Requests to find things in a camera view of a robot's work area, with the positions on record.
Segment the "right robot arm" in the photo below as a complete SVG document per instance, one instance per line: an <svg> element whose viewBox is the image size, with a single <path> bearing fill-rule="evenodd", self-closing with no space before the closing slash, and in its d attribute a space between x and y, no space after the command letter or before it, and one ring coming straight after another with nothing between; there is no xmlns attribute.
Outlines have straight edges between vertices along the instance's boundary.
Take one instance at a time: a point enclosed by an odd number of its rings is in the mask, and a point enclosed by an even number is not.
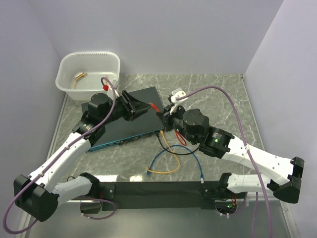
<svg viewBox="0 0 317 238"><path fill-rule="evenodd" d="M225 130L210 126L209 118L199 109L185 110L178 106L173 112L171 107L165 107L156 115L166 131L176 130L189 143L198 145L198 150L205 155L256 171L254 175L244 176L224 173L218 185L220 196L229 198L234 193L271 191L283 202L298 203L304 159L283 158L251 146Z"/></svg>

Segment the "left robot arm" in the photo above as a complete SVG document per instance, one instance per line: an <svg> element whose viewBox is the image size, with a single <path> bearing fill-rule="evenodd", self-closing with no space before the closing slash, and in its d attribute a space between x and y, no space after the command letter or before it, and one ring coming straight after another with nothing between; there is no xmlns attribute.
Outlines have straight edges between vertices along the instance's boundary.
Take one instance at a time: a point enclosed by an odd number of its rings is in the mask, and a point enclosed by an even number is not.
<svg viewBox="0 0 317 238"><path fill-rule="evenodd" d="M106 124L120 118L133 121L150 108L150 104L139 101L126 91L113 99L104 93L93 95L81 120L63 145L29 176L19 175L15 179L16 206L43 222L69 200L79 196L99 198L100 181L89 173L82 173L62 184L58 181L72 163L105 134Z"/></svg>

